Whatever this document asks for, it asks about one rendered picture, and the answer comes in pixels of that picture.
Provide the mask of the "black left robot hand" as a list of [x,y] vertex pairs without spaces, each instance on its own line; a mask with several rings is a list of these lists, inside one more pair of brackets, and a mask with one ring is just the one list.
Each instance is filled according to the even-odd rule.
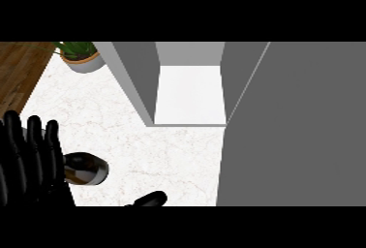
[[75,207],[65,175],[59,123],[41,129],[37,115],[22,127],[15,110],[0,120],[0,206]]

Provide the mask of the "grey open cabinet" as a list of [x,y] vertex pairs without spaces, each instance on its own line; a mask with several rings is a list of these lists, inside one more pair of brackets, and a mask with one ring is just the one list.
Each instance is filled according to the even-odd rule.
[[267,42],[99,42],[114,78],[149,127],[224,127]]

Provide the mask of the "green plant in white pot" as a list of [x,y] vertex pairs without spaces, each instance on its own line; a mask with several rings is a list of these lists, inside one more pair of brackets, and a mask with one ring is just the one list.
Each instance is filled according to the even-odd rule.
[[62,60],[68,67],[81,74],[96,72],[106,62],[92,42],[55,42]]

